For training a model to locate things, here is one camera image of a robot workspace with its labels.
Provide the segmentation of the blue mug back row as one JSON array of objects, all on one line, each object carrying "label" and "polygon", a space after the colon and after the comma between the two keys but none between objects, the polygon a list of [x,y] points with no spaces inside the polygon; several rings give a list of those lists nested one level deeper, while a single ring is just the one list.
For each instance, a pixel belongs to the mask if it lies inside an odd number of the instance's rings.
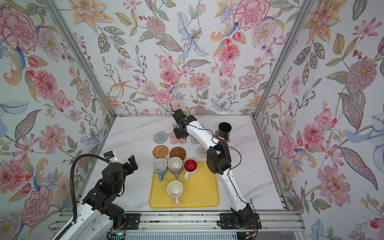
[{"label": "blue mug back row", "polygon": [[168,172],[168,162],[165,159],[156,159],[153,163],[153,171],[158,175],[162,182]]}]

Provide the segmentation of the purple mug back row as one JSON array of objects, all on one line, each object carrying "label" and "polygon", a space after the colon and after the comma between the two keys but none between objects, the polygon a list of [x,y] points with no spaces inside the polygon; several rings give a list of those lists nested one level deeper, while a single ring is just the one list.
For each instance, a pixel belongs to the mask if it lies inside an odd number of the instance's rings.
[{"label": "purple mug back row", "polygon": [[184,170],[182,159],[179,157],[170,158],[168,161],[168,168],[170,172],[175,176],[175,179],[178,180]]}]

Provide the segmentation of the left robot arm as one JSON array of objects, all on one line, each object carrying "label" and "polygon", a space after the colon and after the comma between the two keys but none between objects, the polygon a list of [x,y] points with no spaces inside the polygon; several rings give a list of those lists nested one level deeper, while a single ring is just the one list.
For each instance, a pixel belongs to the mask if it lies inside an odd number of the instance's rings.
[{"label": "left robot arm", "polygon": [[[76,164],[86,158],[98,159],[107,163],[102,171],[102,178],[86,194],[80,205],[75,193]],[[130,156],[125,163],[120,163],[114,152],[104,153],[103,157],[95,154],[83,154],[76,157],[71,166],[70,192],[73,204],[73,217],[55,235],[56,240],[97,240],[102,236],[110,239],[112,232],[138,230],[140,214],[128,214],[114,204],[125,191],[128,175],[138,170],[135,156]]]}]

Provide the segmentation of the black mug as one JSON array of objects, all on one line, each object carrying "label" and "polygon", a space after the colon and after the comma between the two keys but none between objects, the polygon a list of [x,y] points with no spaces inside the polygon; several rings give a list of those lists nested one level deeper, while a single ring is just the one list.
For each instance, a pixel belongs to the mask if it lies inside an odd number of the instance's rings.
[{"label": "black mug", "polygon": [[222,122],[219,124],[219,139],[228,141],[230,139],[230,132],[232,130],[232,126],[229,123]]}]

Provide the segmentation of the cork paw print coaster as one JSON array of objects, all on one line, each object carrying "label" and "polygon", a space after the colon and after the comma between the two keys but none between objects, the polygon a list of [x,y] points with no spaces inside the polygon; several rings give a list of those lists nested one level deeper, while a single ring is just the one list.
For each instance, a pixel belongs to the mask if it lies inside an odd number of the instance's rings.
[{"label": "cork paw print coaster", "polygon": [[226,143],[229,143],[230,142],[230,138],[228,138],[227,140],[225,140],[224,138],[222,138],[220,135],[219,135],[219,131],[216,131],[215,134],[214,134],[214,138],[216,138],[217,140],[219,141],[225,141]]}]

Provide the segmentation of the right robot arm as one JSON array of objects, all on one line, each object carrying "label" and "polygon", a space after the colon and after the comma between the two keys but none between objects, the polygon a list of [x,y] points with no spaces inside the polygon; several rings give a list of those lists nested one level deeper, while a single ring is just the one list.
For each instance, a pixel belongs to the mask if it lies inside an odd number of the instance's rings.
[{"label": "right robot arm", "polygon": [[236,183],[230,155],[230,147],[225,141],[214,138],[214,132],[201,126],[198,120],[192,115],[185,115],[181,109],[173,110],[172,117],[176,127],[173,129],[177,139],[185,139],[188,136],[194,137],[206,150],[206,163],[208,169],[221,181],[231,204],[231,214],[223,219],[222,229],[237,227],[245,229],[252,225],[256,230],[260,220],[254,211],[252,202],[247,202]]}]

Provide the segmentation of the colourful woven round coaster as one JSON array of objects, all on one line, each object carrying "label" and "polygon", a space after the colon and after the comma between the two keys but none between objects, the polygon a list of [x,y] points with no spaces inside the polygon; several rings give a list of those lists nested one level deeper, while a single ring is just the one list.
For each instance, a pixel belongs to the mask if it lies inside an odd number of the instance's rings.
[{"label": "colourful woven round coaster", "polygon": [[203,146],[199,146],[197,148],[197,155],[201,159],[206,159],[207,158],[207,150]]}]

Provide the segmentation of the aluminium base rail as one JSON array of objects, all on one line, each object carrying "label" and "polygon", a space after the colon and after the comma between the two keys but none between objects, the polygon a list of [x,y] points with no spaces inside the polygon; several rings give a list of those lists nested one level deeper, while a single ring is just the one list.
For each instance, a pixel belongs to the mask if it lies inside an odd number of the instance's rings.
[{"label": "aluminium base rail", "polygon": [[237,225],[229,211],[126,212],[128,222],[116,231],[236,231],[304,232],[298,212],[259,211],[247,223]]}]

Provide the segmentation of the grey round coaster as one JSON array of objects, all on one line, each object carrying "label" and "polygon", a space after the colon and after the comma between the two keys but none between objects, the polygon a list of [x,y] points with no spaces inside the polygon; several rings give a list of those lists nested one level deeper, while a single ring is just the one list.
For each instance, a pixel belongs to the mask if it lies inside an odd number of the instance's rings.
[{"label": "grey round coaster", "polygon": [[156,143],[156,144],[163,144],[165,143],[166,141],[168,140],[168,134],[164,131],[160,131],[160,132],[157,132],[154,136],[153,136],[153,141]]}]

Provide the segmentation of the woven rattan round coaster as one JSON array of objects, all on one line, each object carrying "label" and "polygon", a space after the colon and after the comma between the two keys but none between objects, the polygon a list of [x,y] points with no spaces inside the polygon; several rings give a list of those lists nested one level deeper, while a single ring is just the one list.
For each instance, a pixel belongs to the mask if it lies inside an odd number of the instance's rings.
[{"label": "woven rattan round coaster", "polygon": [[164,159],[169,154],[169,148],[165,145],[158,145],[153,149],[152,153],[156,159]]}]

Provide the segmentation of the pink flower coaster right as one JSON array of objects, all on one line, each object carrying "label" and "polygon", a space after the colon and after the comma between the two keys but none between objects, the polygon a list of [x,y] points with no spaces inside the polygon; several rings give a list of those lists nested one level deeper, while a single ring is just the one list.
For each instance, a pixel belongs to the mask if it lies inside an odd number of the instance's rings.
[{"label": "pink flower coaster right", "polygon": [[192,137],[191,143],[194,144],[194,145],[198,145],[199,141],[196,138]]}]

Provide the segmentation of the brown wooden round coaster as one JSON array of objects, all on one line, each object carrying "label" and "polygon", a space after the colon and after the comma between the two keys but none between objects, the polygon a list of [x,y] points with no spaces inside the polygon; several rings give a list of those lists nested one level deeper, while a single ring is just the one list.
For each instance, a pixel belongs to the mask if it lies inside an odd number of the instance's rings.
[{"label": "brown wooden round coaster", "polygon": [[170,158],[178,157],[182,161],[186,158],[186,155],[186,151],[181,147],[175,147],[169,153]]}]

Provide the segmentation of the pink flower coaster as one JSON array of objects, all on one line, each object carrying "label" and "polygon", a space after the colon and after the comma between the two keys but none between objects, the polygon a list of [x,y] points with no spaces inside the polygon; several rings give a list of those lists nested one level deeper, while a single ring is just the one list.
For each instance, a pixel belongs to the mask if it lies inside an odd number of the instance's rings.
[{"label": "pink flower coaster", "polygon": [[191,143],[194,144],[194,145],[198,145],[199,141],[196,138],[192,137]]},{"label": "pink flower coaster", "polygon": [[187,139],[183,139],[183,138],[178,139],[173,131],[168,133],[168,137],[170,138],[170,142],[173,145],[186,144],[187,143]]}]

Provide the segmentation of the red interior white mug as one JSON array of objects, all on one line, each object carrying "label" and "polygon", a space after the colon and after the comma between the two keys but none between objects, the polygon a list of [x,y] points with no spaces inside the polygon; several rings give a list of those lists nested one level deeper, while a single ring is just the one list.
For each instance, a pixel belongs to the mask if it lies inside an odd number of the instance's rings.
[{"label": "red interior white mug", "polygon": [[185,171],[185,176],[184,179],[188,180],[189,178],[193,178],[197,175],[198,173],[198,162],[193,159],[186,160],[184,162],[184,171]]}]

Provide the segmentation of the pink handle mug front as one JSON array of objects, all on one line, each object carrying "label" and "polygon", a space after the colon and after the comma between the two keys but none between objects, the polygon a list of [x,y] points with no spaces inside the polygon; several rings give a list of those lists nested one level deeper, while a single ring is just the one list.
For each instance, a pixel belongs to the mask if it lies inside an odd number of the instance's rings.
[{"label": "pink handle mug front", "polygon": [[167,186],[168,195],[176,202],[176,205],[180,205],[180,200],[184,192],[184,186],[179,181],[172,181]]}]

